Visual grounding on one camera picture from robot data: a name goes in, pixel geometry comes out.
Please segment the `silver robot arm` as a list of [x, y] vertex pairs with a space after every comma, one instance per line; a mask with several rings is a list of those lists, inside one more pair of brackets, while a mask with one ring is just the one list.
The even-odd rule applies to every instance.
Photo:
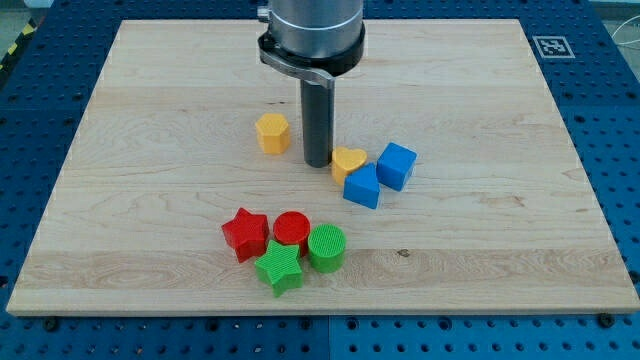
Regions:
[[260, 61], [332, 91], [362, 57], [363, 12], [363, 0], [269, 0], [257, 10], [267, 24], [258, 38]]

